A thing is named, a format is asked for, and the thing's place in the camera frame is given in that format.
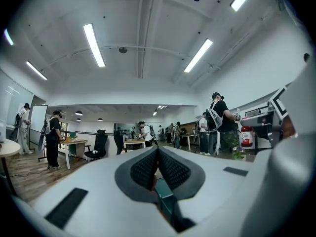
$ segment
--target table leg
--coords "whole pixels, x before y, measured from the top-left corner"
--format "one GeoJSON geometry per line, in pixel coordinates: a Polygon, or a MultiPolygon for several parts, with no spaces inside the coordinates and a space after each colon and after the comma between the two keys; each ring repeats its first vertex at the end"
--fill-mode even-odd
{"type": "Polygon", "coordinates": [[[13,187],[13,184],[11,183],[9,171],[8,171],[8,168],[7,168],[6,162],[5,162],[5,157],[2,157],[1,161],[2,161],[2,165],[3,165],[4,174],[5,174],[6,180],[8,182],[8,185],[9,185],[9,187],[11,189],[11,192],[12,192],[13,195],[17,196],[17,194],[15,192],[15,189],[13,187]]]}
{"type": "Polygon", "coordinates": [[[187,139],[188,139],[188,146],[189,146],[189,150],[191,150],[190,137],[188,136],[188,137],[187,137],[187,139]]]}
{"type": "Polygon", "coordinates": [[[66,164],[67,164],[67,168],[68,169],[70,169],[70,165],[69,165],[69,145],[67,145],[66,147],[65,147],[65,155],[66,155],[66,164]]]}

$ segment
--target whiteboard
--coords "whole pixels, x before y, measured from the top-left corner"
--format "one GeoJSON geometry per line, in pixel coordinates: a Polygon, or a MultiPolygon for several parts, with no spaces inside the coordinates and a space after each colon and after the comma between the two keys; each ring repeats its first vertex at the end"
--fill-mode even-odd
{"type": "Polygon", "coordinates": [[[46,118],[47,105],[34,105],[31,117],[31,129],[41,132],[46,118]]]}

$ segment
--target office chair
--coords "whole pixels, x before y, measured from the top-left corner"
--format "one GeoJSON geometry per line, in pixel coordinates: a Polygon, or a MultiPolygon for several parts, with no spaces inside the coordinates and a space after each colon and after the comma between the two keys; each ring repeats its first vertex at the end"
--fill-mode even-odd
{"type": "Polygon", "coordinates": [[[124,146],[123,146],[124,145],[123,136],[120,135],[119,131],[114,132],[114,141],[118,147],[117,155],[119,155],[122,152],[122,150],[125,150],[125,153],[127,152],[127,149],[124,148],[124,146]]]}
{"type": "Polygon", "coordinates": [[[92,158],[93,160],[100,159],[105,156],[107,153],[105,150],[105,143],[108,140],[108,136],[105,133],[105,130],[98,130],[97,135],[95,135],[95,144],[94,144],[94,150],[97,151],[96,153],[93,153],[90,150],[91,145],[86,145],[85,147],[88,147],[87,152],[84,153],[85,156],[92,158]]]}

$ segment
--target white table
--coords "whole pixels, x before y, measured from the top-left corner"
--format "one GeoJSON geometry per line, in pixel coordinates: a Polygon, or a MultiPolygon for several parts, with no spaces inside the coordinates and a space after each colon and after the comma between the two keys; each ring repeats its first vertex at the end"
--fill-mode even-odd
{"type": "Polygon", "coordinates": [[[81,143],[86,144],[87,141],[88,140],[81,140],[81,139],[78,139],[78,140],[66,139],[66,141],[59,141],[60,144],[65,145],[66,164],[67,164],[67,168],[68,169],[70,169],[70,165],[69,165],[69,145],[81,144],[81,143]]]}
{"type": "Polygon", "coordinates": [[[140,140],[134,139],[134,140],[126,140],[126,141],[124,141],[124,148],[126,148],[126,145],[131,145],[131,144],[143,144],[143,148],[146,147],[144,139],[140,139],[140,140]]]}
{"type": "Polygon", "coordinates": [[[8,140],[8,139],[5,139],[4,142],[1,143],[1,149],[0,149],[0,157],[1,157],[2,165],[3,165],[3,170],[4,170],[4,173],[6,176],[6,180],[7,180],[8,185],[12,191],[12,194],[14,194],[14,195],[16,195],[16,192],[15,192],[14,187],[13,187],[11,180],[10,180],[10,175],[9,175],[9,172],[8,172],[8,169],[6,166],[5,158],[18,153],[20,148],[21,148],[21,146],[18,143],[11,141],[11,140],[8,140]]]}
{"type": "Polygon", "coordinates": [[[191,150],[190,137],[194,136],[194,134],[183,134],[183,135],[180,135],[180,136],[181,136],[181,138],[187,137],[189,150],[191,150]]]}

